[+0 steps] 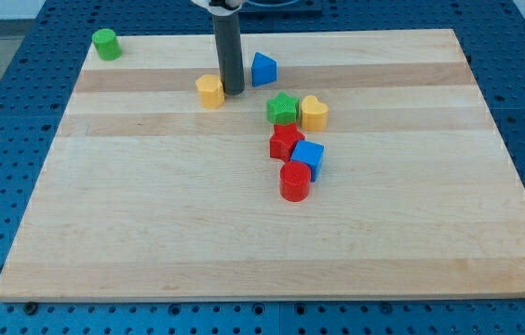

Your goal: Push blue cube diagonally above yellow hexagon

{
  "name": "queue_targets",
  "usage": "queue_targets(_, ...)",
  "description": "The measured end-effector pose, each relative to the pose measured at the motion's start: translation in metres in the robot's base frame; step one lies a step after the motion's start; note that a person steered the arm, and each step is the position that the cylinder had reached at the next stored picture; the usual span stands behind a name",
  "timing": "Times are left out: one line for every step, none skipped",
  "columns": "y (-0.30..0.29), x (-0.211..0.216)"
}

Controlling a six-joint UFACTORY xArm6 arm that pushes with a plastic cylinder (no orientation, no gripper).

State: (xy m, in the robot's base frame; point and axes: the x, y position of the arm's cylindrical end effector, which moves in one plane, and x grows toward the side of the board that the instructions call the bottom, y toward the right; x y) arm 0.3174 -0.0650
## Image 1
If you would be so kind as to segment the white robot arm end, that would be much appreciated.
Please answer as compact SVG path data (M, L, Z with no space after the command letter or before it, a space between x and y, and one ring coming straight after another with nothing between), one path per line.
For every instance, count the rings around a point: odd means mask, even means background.
M191 0L214 16L229 16L237 12L246 0Z

